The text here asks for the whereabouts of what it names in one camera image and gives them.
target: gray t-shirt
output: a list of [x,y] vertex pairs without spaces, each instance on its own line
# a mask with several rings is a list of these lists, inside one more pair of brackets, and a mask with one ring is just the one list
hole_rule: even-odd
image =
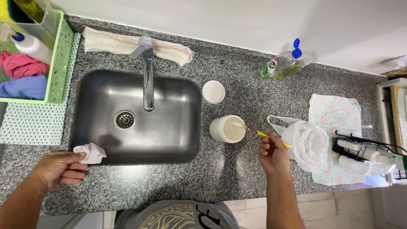
[[114,229],[238,229],[238,223],[223,202],[163,200],[140,211],[125,210]]

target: clear plastic bag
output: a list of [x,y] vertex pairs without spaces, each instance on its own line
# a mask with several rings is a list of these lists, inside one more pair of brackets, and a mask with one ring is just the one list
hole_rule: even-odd
[[[270,122],[275,117],[289,126],[278,126]],[[292,146],[288,148],[290,159],[297,161],[307,172],[320,172],[328,167],[329,137],[323,129],[301,119],[269,115],[267,122],[281,135],[281,139]]]

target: blue bottle cap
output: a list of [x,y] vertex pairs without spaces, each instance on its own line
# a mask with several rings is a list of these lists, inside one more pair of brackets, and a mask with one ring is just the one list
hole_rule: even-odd
[[294,41],[294,50],[291,52],[291,54],[293,55],[294,58],[300,58],[302,56],[302,51],[301,49],[298,48],[298,46],[300,45],[300,39],[297,38]]
[[25,39],[25,37],[22,33],[16,32],[16,34],[18,35],[18,37],[11,35],[11,38],[13,38],[15,41],[21,42]]

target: dish rack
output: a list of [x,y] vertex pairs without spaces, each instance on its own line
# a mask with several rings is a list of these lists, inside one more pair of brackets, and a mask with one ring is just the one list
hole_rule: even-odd
[[[51,10],[53,13],[55,13],[58,19],[58,30],[56,33],[58,36],[57,39],[55,39],[55,43],[53,45],[53,55],[50,64],[50,70],[48,73],[48,83],[45,99],[30,100],[30,99],[10,99],[0,97],[0,102],[35,103],[35,104],[62,103],[69,53],[72,45],[73,31],[67,24],[66,20],[64,19],[62,11],[54,10],[50,7],[47,7],[47,10]],[[20,51],[15,47],[14,42],[11,41],[10,36],[7,42],[0,42],[0,48],[1,50],[7,50],[10,53],[20,53]],[[4,70],[0,68],[0,83],[9,80],[10,78],[4,73]]]
[[[384,150],[388,153],[403,155],[403,154],[396,153],[396,151],[401,150],[403,152],[406,152],[406,154],[407,154],[407,151],[404,148],[397,146],[397,145],[391,145],[391,144],[386,144],[386,143],[373,141],[373,140],[369,140],[369,139],[358,138],[358,137],[353,136],[352,134],[350,134],[350,136],[341,135],[341,134],[338,134],[337,131],[335,131],[335,134],[337,137],[333,143],[332,150],[342,156],[346,156],[355,161],[360,161],[360,162],[368,161],[367,159],[363,158],[363,155],[364,155],[367,147],[364,147],[360,151],[354,151],[354,150],[339,146],[338,140],[354,142],[354,143],[358,143],[358,144],[366,145],[366,146],[370,145],[370,146],[374,147],[376,151]],[[407,183],[407,171],[401,171],[398,169],[394,169],[389,174],[385,174],[384,176],[383,175],[381,175],[381,176],[386,179],[386,181],[389,183],[389,185],[391,185],[393,183],[400,183],[400,184]]]

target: sink basin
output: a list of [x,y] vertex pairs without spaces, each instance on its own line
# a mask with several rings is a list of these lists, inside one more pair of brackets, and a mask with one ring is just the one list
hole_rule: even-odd
[[95,143],[102,164],[181,163],[197,155],[201,91],[186,79],[154,76],[155,108],[143,109],[143,75],[94,70],[82,79],[72,147]]

